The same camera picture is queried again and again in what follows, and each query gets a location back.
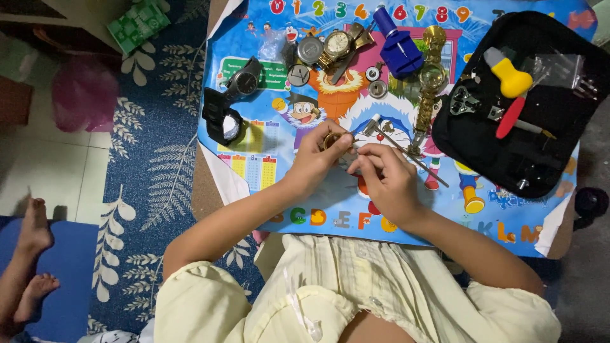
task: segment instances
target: tool kit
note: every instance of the tool kit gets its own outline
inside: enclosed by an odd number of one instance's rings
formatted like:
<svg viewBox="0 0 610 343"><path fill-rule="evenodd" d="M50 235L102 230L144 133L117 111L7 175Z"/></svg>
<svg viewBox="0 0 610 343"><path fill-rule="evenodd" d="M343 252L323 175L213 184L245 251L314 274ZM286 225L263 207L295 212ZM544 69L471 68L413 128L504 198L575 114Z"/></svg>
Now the tool kit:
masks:
<svg viewBox="0 0 610 343"><path fill-rule="evenodd" d="M496 185L539 198L556 187L609 80L601 48L543 13L507 13L466 64L432 138Z"/></svg>

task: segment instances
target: blue watch tool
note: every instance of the blue watch tool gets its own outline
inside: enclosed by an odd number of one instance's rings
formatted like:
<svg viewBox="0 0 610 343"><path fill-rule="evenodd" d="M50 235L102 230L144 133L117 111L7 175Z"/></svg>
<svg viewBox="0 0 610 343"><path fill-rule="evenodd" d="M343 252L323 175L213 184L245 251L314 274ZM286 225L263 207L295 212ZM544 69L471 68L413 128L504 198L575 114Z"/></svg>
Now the blue watch tool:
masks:
<svg viewBox="0 0 610 343"><path fill-rule="evenodd" d="M417 49L410 32L398 30L385 6L377 7L373 19L386 38L380 55L394 78L404 79L422 66L422 52Z"/></svg>

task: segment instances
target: gold watch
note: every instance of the gold watch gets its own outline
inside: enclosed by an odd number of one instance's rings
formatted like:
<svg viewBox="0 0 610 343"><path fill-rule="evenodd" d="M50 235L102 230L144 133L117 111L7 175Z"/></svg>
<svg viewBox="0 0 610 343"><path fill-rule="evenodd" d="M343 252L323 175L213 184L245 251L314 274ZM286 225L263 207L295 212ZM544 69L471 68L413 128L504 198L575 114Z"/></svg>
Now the gold watch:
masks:
<svg viewBox="0 0 610 343"><path fill-rule="evenodd" d="M442 27L437 25L428 26L423 32L423 41L428 45L428 52L424 64L419 71L419 81L421 85L421 100L417 119L413 127L413 141L409 145L409 154L419 156L420 145L432 120L432 109L434 108L434 99L439 93L440 88L447 81L447 72L440 64L440 52L445 46L447 34Z"/></svg>
<svg viewBox="0 0 610 343"><path fill-rule="evenodd" d="M356 49L354 42L362 34L364 27L353 23L348 32L334 31L324 41L324 51L318 58L318 64L327 70L334 62L346 57Z"/></svg>

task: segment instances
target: white tile floor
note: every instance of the white tile floor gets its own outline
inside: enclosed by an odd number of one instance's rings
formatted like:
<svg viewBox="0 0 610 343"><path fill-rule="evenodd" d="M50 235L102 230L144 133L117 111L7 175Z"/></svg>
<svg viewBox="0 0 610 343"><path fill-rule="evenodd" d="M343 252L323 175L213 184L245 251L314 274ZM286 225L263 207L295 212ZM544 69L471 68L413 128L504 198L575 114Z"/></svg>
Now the white tile floor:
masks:
<svg viewBox="0 0 610 343"><path fill-rule="evenodd" d="M67 208L72 222L99 224L110 134L59 131L51 118L49 75L31 83L29 124L0 130L0 215L14 215L31 190L46 200L47 217Z"/></svg>

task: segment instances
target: gray watch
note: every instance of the gray watch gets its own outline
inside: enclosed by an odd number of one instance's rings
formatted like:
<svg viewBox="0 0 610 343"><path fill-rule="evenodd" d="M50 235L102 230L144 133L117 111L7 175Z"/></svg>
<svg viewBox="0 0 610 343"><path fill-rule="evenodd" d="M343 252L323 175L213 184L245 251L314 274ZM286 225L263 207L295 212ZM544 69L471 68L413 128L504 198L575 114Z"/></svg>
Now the gray watch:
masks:
<svg viewBox="0 0 610 343"><path fill-rule="evenodd" d="M224 98L228 102L233 102L243 96L254 93L259 84L262 64L254 56L238 71L229 78L226 83L227 90Z"/></svg>

